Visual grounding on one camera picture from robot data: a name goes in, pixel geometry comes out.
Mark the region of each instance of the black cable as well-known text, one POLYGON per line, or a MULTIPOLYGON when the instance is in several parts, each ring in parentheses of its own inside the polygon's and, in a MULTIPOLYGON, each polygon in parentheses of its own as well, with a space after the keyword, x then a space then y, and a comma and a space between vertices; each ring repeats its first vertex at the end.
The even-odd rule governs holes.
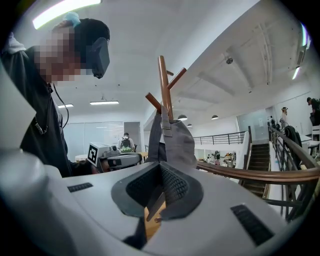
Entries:
POLYGON ((62 129, 63 129, 63 128, 65 128, 65 126, 67 125, 67 123, 68 123, 68 121, 69 121, 69 110, 68 110, 66 104, 64 103, 64 101, 60 98, 60 96, 59 96, 59 94, 58 94, 58 92, 57 92, 57 90, 56 90, 56 86, 55 86, 54 83, 53 83, 53 88, 54 88, 54 91, 55 91, 56 95, 58 96, 59 100, 60 100, 60 101, 62 102, 62 104, 64 105, 64 107, 65 107, 65 109, 66 109, 66 113, 67 113, 66 122, 65 122, 64 126, 62 127, 62 129))

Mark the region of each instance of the person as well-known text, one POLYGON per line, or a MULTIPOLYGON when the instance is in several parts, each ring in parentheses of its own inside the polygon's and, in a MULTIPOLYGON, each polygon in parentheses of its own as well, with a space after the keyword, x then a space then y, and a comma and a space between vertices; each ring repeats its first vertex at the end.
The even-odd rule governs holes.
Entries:
POLYGON ((135 151, 135 143, 132 138, 129 137, 129 133, 125 132, 123 137, 121 137, 118 141, 118 149, 122 153, 134 152, 135 151))
POLYGON ((317 101, 315 98, 308 97, 306 99, 308 102, 308 105, 312 106, 312 114, 311 116, 314 118, 314 121, 312 122, 313 126, 320 125, 320 107, 319 107, 319 101, 317 101))
MULTIPOLYGON (((52 84, 55 89, 54 82, 69 81, 82 70, 91 69, 88 49, 98 40, 108 46, 107 25, 96 19, 79 19, 76 13, 70 12, 39 45, 25 49, 11 33, 1 52, 8 75, 36 111, 20 148, 37 156, 43 164, 58 168, 62 177, 97 173, 97 169, 88 161, 68 160, 62 115, 51 97, 52 84)), ((101 78, 102 73, 94 76, 101 78)))
POLYGON ((281 108, 282 110, 282 115, 281 115, 281 118, 280 118, 280 123, 281 123, 281 129, 284 129, 288 123, 287 123, 287 115, 288 115, 288 112, 287 112, 287 107, 283 107, 281 108))

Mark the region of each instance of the person with backpack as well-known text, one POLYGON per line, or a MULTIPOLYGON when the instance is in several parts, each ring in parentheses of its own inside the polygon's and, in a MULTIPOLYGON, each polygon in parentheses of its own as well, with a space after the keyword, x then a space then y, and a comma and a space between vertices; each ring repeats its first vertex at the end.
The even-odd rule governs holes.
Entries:
POLYGON ((125 132, 123 137, 119 139, 118 149, 121 153, 129 153, 135 151, 135 143, 132 138, 129 137, 129 133, 125 132))

